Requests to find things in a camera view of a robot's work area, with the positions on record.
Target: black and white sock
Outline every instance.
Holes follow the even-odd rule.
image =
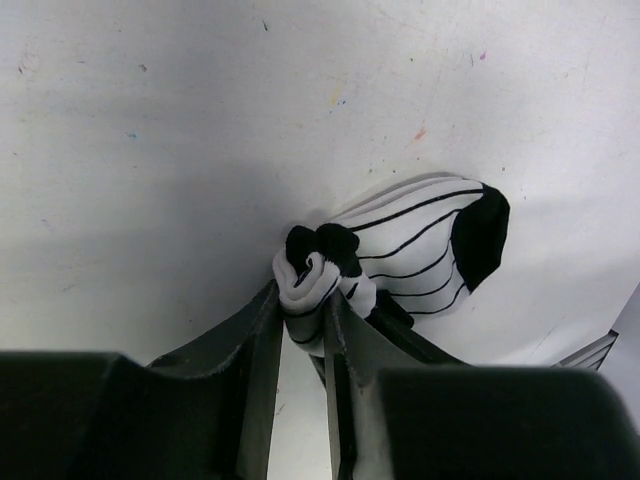
[[[322,225],[295,227],[273,262],[287,329],[323,356],[320,306],[340,289],[366,318],[376,289],[415,321],[449,314],[500,265],[509,204],[456,176],[386,192]]]
[[[312,355],[324,356],[320,307],[336,289],[362,318],[375,307],[376,286],[360,267],[359,243],[341,225],[325,224],[316,232],[296,226],[273,260],[289,336]]]
[[[509,204],[496,189],[454,176],[392,190],[334,219],[360,238],[378,289],[414,320],[453,312],[501,261]]]

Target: black stripe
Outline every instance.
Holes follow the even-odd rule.
[[[432,203],[440,202],[442,200],[446,200],[447,198],[451,198],[451,197],[457,197],[460,195],[469,195],[474,193],[483,193],[483,192],[484,192],[483,189],[476,188],[473,190],[462,190],[460,192],[446,193],[444,195],[440,195],[439,197],[434,197],[429,200],[425,200],[424,202],[420,202],[414,205],[413,207],[405,208],[404,210],[394,213],[393,215],[389,215],[388,217],[381,218],[380,220],[374,220],[373,222],[365,223],[364,225],[359,225],[357,227],[350,227],[350,230],[352,232],[359,232],[360,230],[366,230],[367,228],[375,227],[376,225],[380,225],[381,223],[385,223],[385,222],[388,222],[389,220],[393,220],[395,218],[401,217],[405,213],[412,212],[413,210],[420,207],[424,207],[425,205],[430,205]]]
[[[409,275],[387,275],[386,273],[378,273],[376,275],[371,275],[369,278],[373,279],[373,278],[378,278],[378,277],[386,277],[386,278],[411,278],[411,277],[417,277],[421,273],[424,273],[427,270],[431,270],[438,263],[440,263],[442,261],[442,259],[447,256],[447,253],[449,252],[449,246],[450,245],[451,245],[451,242],[450,241],[447,242],[447,248],[445,249],[444,253],[442,255],[440,255],[440,257],[438,257],[438,259],[435,262],[433,262],[430,265],[427,265],[426,267],[424,267],[421,270],[418,270],[416,273],[410,273]]]
[[[460,288],[458,289],[458,291],[456,292],[456,294],[453,297],[453,300],[451,300],[451,303],[449,305],[447,305],[444,308],[441,308],[440,310],[435,310],[433,312],[407,312],[409,315],[433,315],[435,313],[440,313],[440,312],[444,312],[447,308],[450,308],[451,305],[453,305],[454,303],[456,303],[456,300],[458,299],[458,295],[460,295],[460,292],[462,291],[462,289],[466,286],[466,284],[462,284],[460,285]]]
[[[449,213],[447,213],[446,215],[441,216],[439,219],[437,219],[434,222],[431,222],[429,225],[427,225],[426,227],[424,227],[422,230],[420,230],[418,233],[416,233],[413,237],[411,237],[409,240],[407,240],[406,242],[404,242],[402,245],[400,245],[398,248],[396,248],[394,251],[389,252],[389,253],[385,253],[384,255],[369,255],[367,257],[358,257],[360,260],[371,260],[371,259],[379,259],[379,258],[388,258],[388,257],[393,257],[396,253],[398,253],[400,250],[402,250],[403,248],[405,248],[408,245],[411,245],[413,242],[415,242],[418,238],[420,238],[420,236],[425,233],[427,230],[429,230],[431,227],[437,225],[438,223],[442,222],[443,220],[446,220],[447,218],[449,218],[451,215],[453,215],[454,213],[458,213],[459,211],[461,211],[461,208],[456,208],[455,210],[450,211]]]
[[[347,293],[347,300],[351,300],[351,297],[355,295],[356,288],[358,288],[358,282],[356,282],[355,285],[351,287],[351,290],[349,290],[349,293]]]
[[[296,313],[296,314],[290,314],[290,313],[287,313],[287,316],[289,316],[289,317],[291,317],[291,318],[300,318],[300,317],[304,317],[304,316],[307,316],[307,315],[310,315],[310,314],[314,313],[316,310],[318,310],[318,309],[322,306],[322,304],[323,304],[323,303],[324,303],[324,301],[327,299],[327,297],[329,297],[329,295],[331,295],[331,294],[333,293],[333,291],[335,290],[336,285],[338,284],[338,282],[339,282],[339,281],[340,281],[340,277],[337,277],[337,278],[333,281],[333,283],[331,284],[331,286],[329,287],[329,290],[327,290],[327,293],[325,293],[325,294],[324,294],[324,296],[323,296],[323,297],[322,297],[322,299],[318,302],[318,304],[317,304],[315,307],[313,307],[311,310],[307,310],[306,312],[303,312],[303,313]]]
[[[300,277],[296,281],[296,284],[293,286],[293,288],[298,288],[300,286],[300,284],[302,282],[304,282],[304,279],[307,278],[307,275],[309,275],[311,273],[311,270],[313,270],[313,260],[312,259],[309,259],[308,265],[309,265],[309,268],[307,270],[305,270],[304,272],[302,272],[302,275],[300,275]]]
[[[449,275],[449,278],[447,279],[446,282],[444,282],[442,285],[440,285],[435,290],[431,290],[430,292],[427,292],[427,293],[389,293],[389,295],[391,295],[392,297],[426,297],[427,295],[433,295],[434,293],[438,293],[444,287],[449,285],[449,282],[453,278],[453,272],[454,272],[455,265],[456,265],[456,261],[454,260],[453,263],[451,264],[451,275]]]
[[[298,341],[295,338],[291,337],[291,335],[289,335],[291,337],[291,340],[293,341],[293,343],[295,343],[296,345],[305,345],[307,343],[311,343],[314,340],[316,340],[320,334],[322,333],[322,330],[324,328],[324,322],[320,322],[320,325],[318,325],[318,328],[316,329],[315,332],[313,332],[313,335],[311,335],[309,338],[307,338],[306,340],[302,340],[302,341]]]

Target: folded sock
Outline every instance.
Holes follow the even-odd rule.
[[[509,204],[443,175],[406,184],[317,231],[294,227],[273,269],[289,335],[323,356],[320,307],[338,289],[366,318],[384,291],[414,321],[452,313],[500,265]]]

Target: paint speck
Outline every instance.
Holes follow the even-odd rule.
[[[40,222],[42,222],[42,225],[44,226],[44,228],[46,228],[49,231],[49,233],[53,233],[54,228],[51,226],[51,224],[47,221],[46,218],[41,219]]]
[[[424,129],[424,127],[422,127],[420,129],[420,131],[416,134],[415,137],[413,137],[414,141],[418,141],[420,140],[422,137],[424,137],[427,134],[427,131]]]
[[[340,98],[340,92],[342,92],[342,86],[343,84],[340,83],[336,86],[336,88],[333,89],[333,93],[331,94],[331,97],[329,98],[329,103],[331,105],[338,105],[339,103],[339,98]]]

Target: white surface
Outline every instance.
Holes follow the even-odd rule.
[[[618,391],[640,432],[640,286],[613,325],[620,334],[600,367],[600,373]]]
[[[330,478],[326,393],[309,357],[285,336],[268,479]]]
[[[0,348],[148,361],[243,305],[290,222],[425,172],[512,204],[503,267],[422,327],[450,353],[553,363],[640,280],[636,0],[0,8]]]

